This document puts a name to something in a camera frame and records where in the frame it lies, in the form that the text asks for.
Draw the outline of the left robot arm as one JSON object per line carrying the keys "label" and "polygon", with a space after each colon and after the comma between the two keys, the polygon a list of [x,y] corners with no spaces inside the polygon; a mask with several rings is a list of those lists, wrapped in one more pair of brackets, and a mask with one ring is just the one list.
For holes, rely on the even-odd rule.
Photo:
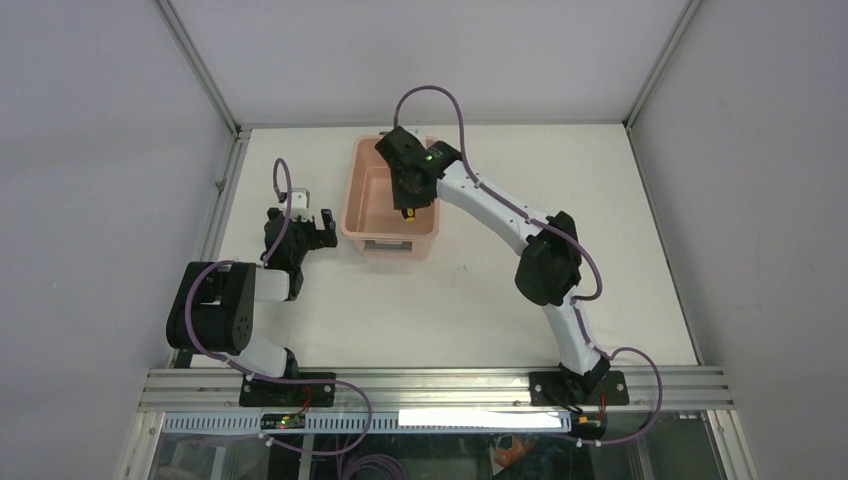
{"label": "left robot arm", "polygon": [[277,406],[301,392],[295,354],[255,332],[260,302],[290,302],[304,283],[302,264],[314,250],[338,245],[332,211],[322,209],[322,227],[306,210],[267,212],[264,243],[269,260],[191,262],[186,266],[166,321],[166,340],[179,350],[207,354],[250,379],[264,379],[263,394]]}

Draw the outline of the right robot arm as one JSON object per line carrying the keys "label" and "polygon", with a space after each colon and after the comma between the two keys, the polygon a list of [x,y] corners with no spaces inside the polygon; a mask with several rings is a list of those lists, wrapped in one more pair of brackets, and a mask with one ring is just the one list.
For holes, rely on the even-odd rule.
{"label": "right robot arm", "polygon": [[557,343],[561,392],[578,405],[599,397],[610,361],[592,340],[578,307],[583,299],[576,292],[580,268],[590,257],[577,239],[573,218],[520,206],[475,172],[463,151],[444,141],[426,146],[397,126],[377,141],[375,150],[389,168],[393,207],[404,218],[441,200],[472,216],[516,253],[514,283],[541,307]]}

